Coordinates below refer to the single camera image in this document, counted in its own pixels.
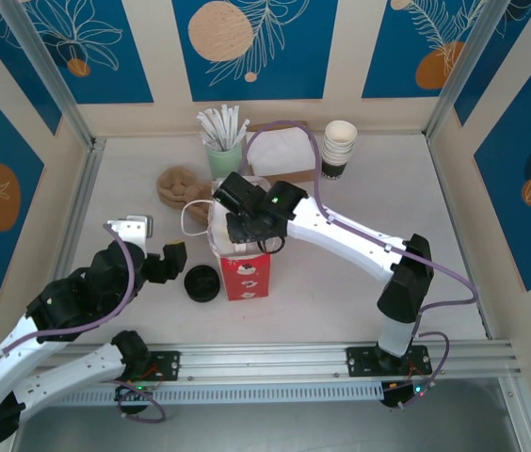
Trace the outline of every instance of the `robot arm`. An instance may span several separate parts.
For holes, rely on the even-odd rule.
[[[233,243],[263,243],[268,238],[291,236],[334,252],[385,283],[377,303],[385,315],[377,354],[383,368],[393,371],[400,365],[411,343],[433,270],[391,249],[406,250],[430,260],[426,239],[417,234],[409,241],[391,237],[328,208],[325,216],[316,200],[297,186],[277,182],[266,193],[235,172],[219,186],[214,199],[230,211],[226,219]],[[353,234],[338,222],[375,237],[385,246]]]
[[[109,224],[132,257],[132,297],[146,281],[164,283],[184,269],[184,243],[166,245],[164,259],[146,253],[145,241],[152,235],[151,218],[130,216]],[[106,250],[96,253],[90,267],[50,282],[27,306],[26,314],[0,344],[0,442],[17,429],[20,421],[68,392],[106,379],[133,378],[143,372],[150,353],[135,331],[124,331],[111,344],[86,357],[28,377],[45,359],[74,341],[84,326],[120,309],[127,282],[127,263],[120,245],[112,242]],[[68,333],[36,337],[9,352],[3,351],[30,333],[62,329]]]

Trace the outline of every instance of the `stack of paper cups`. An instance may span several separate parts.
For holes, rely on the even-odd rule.
[[[333,121],[324,131],[322,154],[322,174],[325,178],[336,180],[341,177],[351,158],[358,137],[358,129],[351,122]]]

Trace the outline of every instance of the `cup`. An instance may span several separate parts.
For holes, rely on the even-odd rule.
[[[339,179],[353,154],[358,129],[347,121],[332,121],[324,131],[322,174],[330,180]]]
[[[329,163],[346,162],[351,157],[352,153],[330,153],[326,149],[321,151],[322,158]]]
[[[351,122],[332,121],[324,129],[324,137],[331,144],[344,146],[355,143],[358,137],[358,129]]]
[[[355,143],[347,143],[346,145],[336,145],[331,143],[324,137],[324,147],[331,153],[350,153],[353,150]]]
[[[347,162],[337,165],[322,159],[322,175],[329,181],[336,181],[337,179],[341,178],[346,166]]]
[[[345,171],[351,153],[343,155],[328,154],[325,150],[322,153],[322,175],[331,181],[339,179]]]
[[[233,171],[238,171],[240,161],[243,158],[243,145],[238,143],[229,151],[206,148],[209,158],[211,176],[215,179],[225,178]]]

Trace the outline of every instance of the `black lid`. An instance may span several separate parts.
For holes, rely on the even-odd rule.
[[[184,288],[199,303],[211,301],[219,293],[219,276],[210,266],[195,266],[186,273]]]

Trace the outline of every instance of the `red box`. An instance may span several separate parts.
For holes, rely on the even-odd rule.
[[[272,256],[221,257],[221,276],[230,301],[267,297]]]

